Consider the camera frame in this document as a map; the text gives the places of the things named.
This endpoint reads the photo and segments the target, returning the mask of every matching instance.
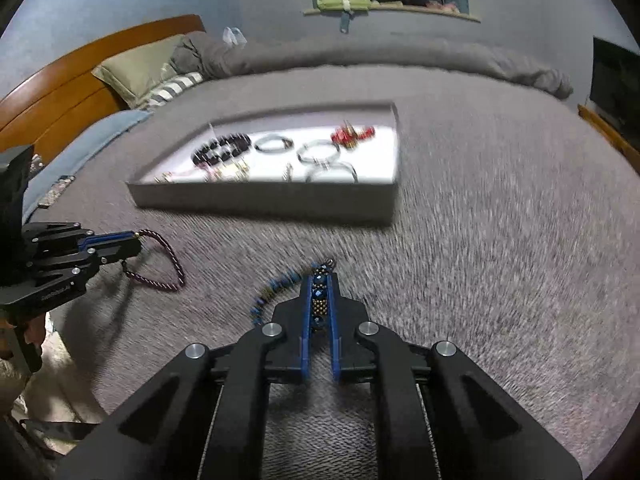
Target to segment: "striped pillow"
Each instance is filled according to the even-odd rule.
[[[187,88],[196,86],[203,81],[204,78],[200,72],[189,72],[188,74],[172,77],[162,84],[159,84],[146,95],[143,108],[149,109],[164,106]]]

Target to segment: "human hand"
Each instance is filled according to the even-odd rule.
[[[27,323],[27,330],[24,331],[24,340],[27,343],[33,343],[36,345],[42,345],[44,338],[47,335],[47,331],[44,327],[45,314],[41,314],[35,317]],[[15,328],[7,320],[0,318],[0,328]],[[9,343],[4,335],[0,334],[0,359],[9,359],[12,357],[11,350],[9,349]]]

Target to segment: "gray bedsheet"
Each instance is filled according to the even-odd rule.
[[[171,63],[178,73],[200,72],[210,79],[322,65],[423,66],[531,86],[559,99],[574,91],[564,73],[513,50],[410,36],[320,36],[229,48],[206,32],[190,32]]]
[[[205,121],[363,100],[398,110],[401,184],[389,228],[138,210],[123,182]],[[334,254],[345,295],[408,341],[455,341],[588,474],[640,400],[639,215],[633,169],[550,95],[443,70],[359,66],[204,83],[114,140],[35,219],[157,230],[184,264],[179,294],[133,285],[110,266],[52,313],[108,411],[186,344],[235,341],[269,276]],[[173,279],[146,247],[138,270]],[[367,392],[331,384],[319,350],[309,386],[272,390],[264,478],[375,475]]]

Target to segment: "red jewelry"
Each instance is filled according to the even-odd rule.
[[[339,144],[347,150],[352,150],[358,145],[359,140],[370,139],[375,135],[376,129],[373,126],[366,126],[358,133],[348,121],[344,121],[344,125],[332,133],[331,142]]]

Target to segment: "television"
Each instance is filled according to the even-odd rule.
[[[601,117],[640,151],[640,56],[593,38],[590,99]]]

